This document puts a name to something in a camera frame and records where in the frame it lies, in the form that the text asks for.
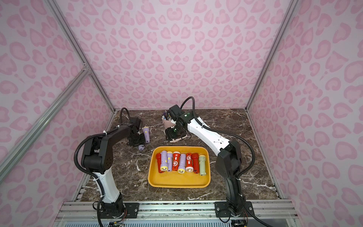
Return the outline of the plain red flashlight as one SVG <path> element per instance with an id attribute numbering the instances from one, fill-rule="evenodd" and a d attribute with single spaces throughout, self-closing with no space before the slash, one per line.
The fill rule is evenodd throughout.
<path id="1" fill-rule="evenodd" d="M 198 153 L 192 154 L 192 163 L 193 163 L 193 172 L 195 174 L 199 174 L 199 154 Z"/>

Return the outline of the pale green flashlight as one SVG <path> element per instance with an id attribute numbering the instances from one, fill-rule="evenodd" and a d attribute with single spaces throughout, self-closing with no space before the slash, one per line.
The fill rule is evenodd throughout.
<path id="1" fill-rule="evenodd" d="M 207 172 L 206 172 L 206 156 L 205 155 L 200 155 L 199 156 L 199 174 L 201 176 L 206 176 Z"/>

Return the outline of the purple flashlight group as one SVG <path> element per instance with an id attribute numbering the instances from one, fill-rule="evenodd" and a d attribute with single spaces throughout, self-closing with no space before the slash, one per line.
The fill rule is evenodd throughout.
<path id="1" fill-rule="evenodd" d="M 185 171 L 185 165 L 186 165 L 186 154 L 181 154 L 179 159 L 179 167 L 178 167 L 178 173 L 184 174 Z"/>

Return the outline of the red white flashlight emblem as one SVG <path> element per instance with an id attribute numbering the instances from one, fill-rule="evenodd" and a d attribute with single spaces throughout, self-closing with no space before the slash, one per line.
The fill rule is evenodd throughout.
<path id="1" fill-rule="evenodd" d="M 185 166 L 185 170 L 188 173 L 191 173 L 191 172 L 194 171 L 193 161 L 192 161 L 192 154 L 191 153 L 187 153 L 186 154 L 186 166 Z"/>

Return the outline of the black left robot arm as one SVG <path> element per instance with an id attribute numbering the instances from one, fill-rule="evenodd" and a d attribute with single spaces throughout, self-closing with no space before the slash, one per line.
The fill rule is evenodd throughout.
<path id="1" fill-rule="evenodd" d="M 117 189 L 113 175 L 113 146 L 127 138 L 126 145 L 144 145 L 146 139 L 140 133 L 142 121 L 132 118 L 130 123 L 122 123 L 112 130 L 91 136 L 84 145 L 81 166 L 94 178 L 101 193 L 101 203 L 106 207 L 122 209 L 122 195 Z"/>

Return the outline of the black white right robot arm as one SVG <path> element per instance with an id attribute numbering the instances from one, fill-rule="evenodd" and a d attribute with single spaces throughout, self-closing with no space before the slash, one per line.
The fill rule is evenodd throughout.
<path id="1" fill-rule="evenodd" d="M 216 170 L 223 177 L 226 184 L 228 209 L 231 215 L 239 216 L 245 203 L 245 199 L 241 195 L 241 184 L 237 180 L 242 161 L 239 143 L 236 140 L 231 141 L 224 138 L 216 131 L 211 130 L 200 117 L 195 118 L 191 111 L 174 112 L 168 110 L 168 114 L 175 122 L 177 130 L 194 134 L 215 153 L 217 156 Z"/>

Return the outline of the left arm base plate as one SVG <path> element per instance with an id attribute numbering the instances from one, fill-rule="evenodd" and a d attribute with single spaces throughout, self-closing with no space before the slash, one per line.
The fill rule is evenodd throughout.
<path id="1" fill-rule="evenodd" d="M 137 218 L 139 206 L 140 204 L 137 202 L 127 202 L 123 205 L 101 202 L 99 217 L 101 219 L 122 219 L 126 213 L 125 218 Z"/>

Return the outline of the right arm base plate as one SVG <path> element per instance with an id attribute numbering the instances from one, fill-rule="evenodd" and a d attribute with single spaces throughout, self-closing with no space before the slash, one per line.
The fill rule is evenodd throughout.
<path id="1" fill-rule="evenodd" d="M 248 217 L 255 214 L 253 205 L 250 201 L 244 202 L 243 205 L 234 207 L 227 201 L 214 202 L 215 214 L 217 218 L 242 218 L 245 215 Z"/>

